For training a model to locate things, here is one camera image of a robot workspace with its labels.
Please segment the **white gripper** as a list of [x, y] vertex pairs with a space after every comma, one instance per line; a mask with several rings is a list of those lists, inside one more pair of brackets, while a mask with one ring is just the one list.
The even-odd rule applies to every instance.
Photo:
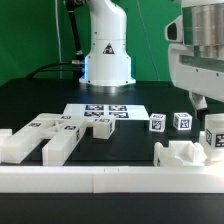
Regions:
[[217, 58], [203, 58], [194, 55], [192, 46], [171, 43], [168, 48], [172, 83], [190, 92], [189, 99], [198, 120], [203, 120], [208, 112], [205, 97], [224, 102], [224, 47], [218, 52]]

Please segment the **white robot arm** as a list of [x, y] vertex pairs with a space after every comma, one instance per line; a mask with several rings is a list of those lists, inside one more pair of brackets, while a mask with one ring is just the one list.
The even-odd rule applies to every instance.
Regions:
[[[174, 86], [189, 92], [194, 108], [208, 98], [224, 102], [224, 0], [171, 0], [181, 15], [165, 27]], [[85, 0], [91, 17], [91, 50], [80, 82], [100, 90], [132, 85], [126, 53], [127, 16], [111, 0]]]

